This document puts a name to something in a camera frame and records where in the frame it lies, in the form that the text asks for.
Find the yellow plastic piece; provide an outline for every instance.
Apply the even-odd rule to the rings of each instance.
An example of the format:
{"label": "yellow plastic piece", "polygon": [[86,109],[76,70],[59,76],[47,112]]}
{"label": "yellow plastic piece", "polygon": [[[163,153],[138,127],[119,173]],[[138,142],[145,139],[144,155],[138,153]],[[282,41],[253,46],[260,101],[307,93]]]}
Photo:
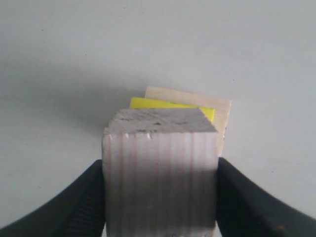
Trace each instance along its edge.
{"label": "yellow plastic piece", "polygon": [[215,109],[208,108],[208,107],[201,107],[201,106],[195,106],[195,105],[184,105],[184,104],[178,104],[178,103],[172,103],[162,100],[154,100],[154,99],[147,99],[147,98],[141,98],[141,97],[132,97],[130,101],[131,109],[141,109],[141,108],[195,108],[199,107],[201,111],[205,114],[205,116],[213,122],[214,120],[214,114]]}

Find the white wall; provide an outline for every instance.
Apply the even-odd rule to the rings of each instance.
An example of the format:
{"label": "white wall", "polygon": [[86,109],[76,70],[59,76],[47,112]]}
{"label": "white wall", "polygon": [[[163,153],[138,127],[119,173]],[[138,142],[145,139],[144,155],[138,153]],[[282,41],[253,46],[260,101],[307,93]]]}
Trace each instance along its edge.
{"label": "white wall", "polygon": [[316,217],[313,0],[3,0],[0,225],[101,157],[147,85],[233,99],[224,156]]}

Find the wooden block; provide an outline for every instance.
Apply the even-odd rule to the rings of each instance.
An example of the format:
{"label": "wooden block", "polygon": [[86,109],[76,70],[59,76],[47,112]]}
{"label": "wooden block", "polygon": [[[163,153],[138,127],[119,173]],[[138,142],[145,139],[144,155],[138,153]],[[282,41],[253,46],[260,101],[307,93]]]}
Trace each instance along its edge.
{"label": "wooden block", "polygon": [[[172,103],[163,100],[155,100],[141,97],[132,97],[130,100],[131,109],[141,109],[141,108],[194,108],[196,105],[185,105],[179,103]],[[211,122],[214,120],[215,109],[208,107],[199,107],[200,110],[205,114],[205,116]]]}
{"label": "wooden block", "polygon": [[216,129],[198,108],[125,109],[102,142],[108,237],[211,237]]}
{"label": "wooden block", "polygon": [[225,140],[225,131],[232,103],[231,100],[154,86],[147,87],[145,98],[214,108],[215,115],[212,124],[218,131],[218,156],[222,155]]}

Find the wooden block top face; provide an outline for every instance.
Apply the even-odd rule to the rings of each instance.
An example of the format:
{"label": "wooden block top face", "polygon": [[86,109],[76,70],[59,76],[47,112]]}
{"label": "wooden block top face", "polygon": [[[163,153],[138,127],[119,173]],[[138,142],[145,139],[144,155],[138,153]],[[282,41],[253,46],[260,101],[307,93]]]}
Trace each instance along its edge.
{"label": "wooden block top face", "polygon": [[217,132],[199,108],[123,109],[104,130],[107,134]]}

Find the wood grain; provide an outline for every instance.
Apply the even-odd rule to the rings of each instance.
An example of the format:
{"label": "wood grain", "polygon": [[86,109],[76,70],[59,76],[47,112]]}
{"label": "wood grain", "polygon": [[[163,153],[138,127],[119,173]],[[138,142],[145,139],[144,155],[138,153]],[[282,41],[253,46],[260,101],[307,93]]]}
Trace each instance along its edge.
{"label": "wood grain", "polygon": [[216,129],[198,108],[119,111],[103,136],[108,237],[211,237]]}
{"label": "wood grain", "polygon": [[231,100],[154,86],[147,87],[145,98],[214,108],[215,116],[212,124],[218,131],[218,156],[222,155]]}

